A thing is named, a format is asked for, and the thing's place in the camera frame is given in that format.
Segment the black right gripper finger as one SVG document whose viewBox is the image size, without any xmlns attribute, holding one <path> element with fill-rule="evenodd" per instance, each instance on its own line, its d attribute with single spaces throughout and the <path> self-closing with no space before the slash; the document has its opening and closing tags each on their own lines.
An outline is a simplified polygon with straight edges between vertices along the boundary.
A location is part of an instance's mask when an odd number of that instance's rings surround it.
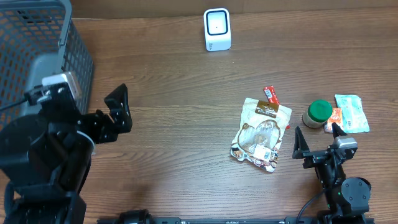
<svg viewBox="0 0 398 224">
<path fill-rule="evenodd" d="M 293 159 L 303 159 L 310 152 L 308 144 L 302 134 L 301 129 L 297 126 L 295 128 L 295 143 L 294 150 L 292 153 Z"/>
<path fill-rule="evenodd" d="M 340 126 L 337 123 L 332 123 L 332 131 L 333 131 L 333 137 L 341 137 L 341 136 L 346 136 L 347 134 L 340 128 Z"/>
</svg>

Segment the orange snack packet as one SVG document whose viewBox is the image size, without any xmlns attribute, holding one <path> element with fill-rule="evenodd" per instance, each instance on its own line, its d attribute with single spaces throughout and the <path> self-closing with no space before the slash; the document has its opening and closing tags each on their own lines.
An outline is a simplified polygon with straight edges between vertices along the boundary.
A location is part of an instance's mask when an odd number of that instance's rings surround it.
<svg viewBox="0 0 398 224">
<path fill-rule="evenodd" d="M 333 123 L 336 123 L 342 130 L 344 130 L 343 113 L 342 113 L 341 108 L 333 108 L 333 112 L 332 112 L 331 116 L 328 118 L 328 120 L 324 124 L 324 132 L 332 133 L 333 132 L 333 127 L 332 127 Z"/>
</svg>

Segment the teal tissue packet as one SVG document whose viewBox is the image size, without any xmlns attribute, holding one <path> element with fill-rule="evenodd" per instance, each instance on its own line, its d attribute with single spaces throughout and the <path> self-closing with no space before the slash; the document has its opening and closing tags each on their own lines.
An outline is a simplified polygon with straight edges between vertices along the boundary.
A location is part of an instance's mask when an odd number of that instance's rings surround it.
<svg viewBox="0 0 398 224">
<path fill-rule="evenodd" d="M 346 133 L 370 132 L 368 120 L 363 111 L 362 100 L 357 95 L 335 95 L 337 107 L 342 110 L 343 127 Z"/>
</svg>

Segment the green lid seasoning jar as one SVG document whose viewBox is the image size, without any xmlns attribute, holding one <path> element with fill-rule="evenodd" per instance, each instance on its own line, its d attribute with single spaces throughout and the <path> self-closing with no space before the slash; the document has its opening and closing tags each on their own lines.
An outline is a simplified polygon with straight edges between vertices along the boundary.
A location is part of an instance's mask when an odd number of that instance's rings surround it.
<svg viewBox="0 0 398 224">
<path fill-rule="evenodd" d="M 332 115 L 332 105 L 326 100 L 313 101 L 303 113 L 302 120 L 309 128 L 320 128 Z"/>
</svg>

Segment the white brown snack packet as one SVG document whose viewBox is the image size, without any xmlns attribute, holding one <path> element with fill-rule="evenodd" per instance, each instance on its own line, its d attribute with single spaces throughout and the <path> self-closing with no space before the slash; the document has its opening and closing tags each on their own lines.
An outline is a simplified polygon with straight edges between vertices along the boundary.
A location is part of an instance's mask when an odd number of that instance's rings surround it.
<svg viewBox="0 0 398 224">
<path fill-rule="evenodd" d="M 277 103 L 246 98 L 230 154 L 238 161 L 247 160 L 267 172 L 274 172 L 291 114 L 290 108 Z"/>
</svg>

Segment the red snack bar wrapper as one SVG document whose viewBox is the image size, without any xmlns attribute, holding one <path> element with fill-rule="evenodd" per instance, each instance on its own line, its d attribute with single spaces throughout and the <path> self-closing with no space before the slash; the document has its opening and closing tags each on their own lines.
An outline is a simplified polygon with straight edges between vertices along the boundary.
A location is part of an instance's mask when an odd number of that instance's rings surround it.
<svg viewBox="0 0 398 224">
<path fill-rule="evenodd" d="M 280 105 L 280 102 L 279 102 L 279 100 L 278 100 L 278 98 L 277 98 L 277 95 L 276 95 L 276 92 L 275 92 L 275 89 L 274 89 L 274 86 L 273 85 L 271 85 L 271 86 L 266 86 L 266 87 L 264 87 L 264 93 L 265 93 L 265 95 L 266 95 L 266 97 L 267 97 L 267 100 L 268 100 L 268 102 L 270 103 L 270 104 L 274 104 L 274 105 L 277 105 L 277 106 L 279 106 Z M 271 113 L 271 115 L 270 116 L 272 116 L 272 117 L 275 117 L 276 118 L 276 115 L 277 115 L 277 109 L 275 109 L 275 108 L 271 108 L 272 109 L 272 112 L 271 111 L 268 111 L 268 112 L 270 112 Z M 288 129 L 290 129 L 290 124 L 288 123 L 288 125 L 285 127 L 285 129 L 286 130 L 288 130 Z"/>
</svg>

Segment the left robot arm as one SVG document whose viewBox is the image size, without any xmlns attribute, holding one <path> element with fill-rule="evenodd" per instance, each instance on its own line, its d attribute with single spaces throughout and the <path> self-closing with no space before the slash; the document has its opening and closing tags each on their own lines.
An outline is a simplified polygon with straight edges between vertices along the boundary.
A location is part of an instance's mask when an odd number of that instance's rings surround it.
<svg viewBox="0 0 398 224">
<path fill-rule="evenodd" d="M 105 99 L 109 113 L 80 113 L 66 83 L 37 86 L 25 93 L 36 114 L 1 130 L 1 170 L 6 223 L 83 223 L 80 197 L 97 144 L 115 142 L 132 128 L 126 85 Z"/>
</svg>

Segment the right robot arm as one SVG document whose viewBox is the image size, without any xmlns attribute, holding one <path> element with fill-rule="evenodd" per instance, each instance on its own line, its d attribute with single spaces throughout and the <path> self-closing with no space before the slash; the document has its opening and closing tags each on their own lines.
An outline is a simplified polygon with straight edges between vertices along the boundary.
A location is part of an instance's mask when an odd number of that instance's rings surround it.
<svg viewBox="0 0 398 224">
<path fill-rule="evenodd" d="M 362 177 L 347 178 L 343 163 L 354 157 L 357 141 L 347 135 L 336 123 L 332 124 L 333 143 L 323 151 L 311 151 L 299 127 L 295 128 L 292 157 L 303 159 L 303 168 L 314 168 L 322 191 L 310 199 L 299 211 L 295 223 L 374 223 L 367 218 L 371 184 Z M 303 217 L 305 209 L 316 199 L 325 196 L 328 208 L 316 217 Z"/>
</svg>

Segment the white barcode scanner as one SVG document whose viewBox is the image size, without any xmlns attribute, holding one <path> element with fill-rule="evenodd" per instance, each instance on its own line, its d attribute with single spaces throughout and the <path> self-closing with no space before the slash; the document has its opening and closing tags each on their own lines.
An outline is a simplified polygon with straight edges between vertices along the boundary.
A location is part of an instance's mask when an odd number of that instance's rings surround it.
<svg viewBox="0 0 398 224">
<path fill-rule="evenodd" d="M 231 48 L 231 24 L 226 8 L 208 9 L 203 14 L 205 47 L 209 52 Z"/>
</svg>

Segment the grey plastic mesh basket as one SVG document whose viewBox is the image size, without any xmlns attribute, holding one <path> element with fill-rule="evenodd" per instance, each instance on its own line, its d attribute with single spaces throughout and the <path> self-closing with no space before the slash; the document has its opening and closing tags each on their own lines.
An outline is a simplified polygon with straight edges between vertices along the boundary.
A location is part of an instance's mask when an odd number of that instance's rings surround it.
<svg viewBox="0 0 398 224">
<path fill-rule="evenodd" d="M 72 21 L 70 1 L 1 1 L 1 127 L 40 106 L 18 105 L 44 77 L 74 72 L 88 110 L 95 66 Z"/>
</svg>

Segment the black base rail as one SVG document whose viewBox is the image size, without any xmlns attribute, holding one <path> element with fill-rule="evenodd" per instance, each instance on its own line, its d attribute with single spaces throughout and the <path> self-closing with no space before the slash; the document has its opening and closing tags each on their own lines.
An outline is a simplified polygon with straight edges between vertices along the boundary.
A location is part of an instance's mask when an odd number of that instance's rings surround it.
<svg viewBox="0 0 398 224">
<path fill-rule="evenodd" d="M 239 220 L 228 220 L 228 219 L 188 219 L 182 220 L 178 217 L 154 217 L 150 218 L 150 221 L 127 221 L 123 222 L 116 218 L 112 219 L 99 219 L 96 221 L 98 224 L 122 224 L 122 223 L 155 223 L 155 224 L 294 224 L 296 223 L 296 217 L 285 217 L 282 219 L 239 219 Z M 298 222 L 300 224 L 315 224 L 320 223 L 315 217 L 302 217 Z M 333 223 L 365 223 L 357 220 L 348 221 L 342 220 Z"/>
</svg>

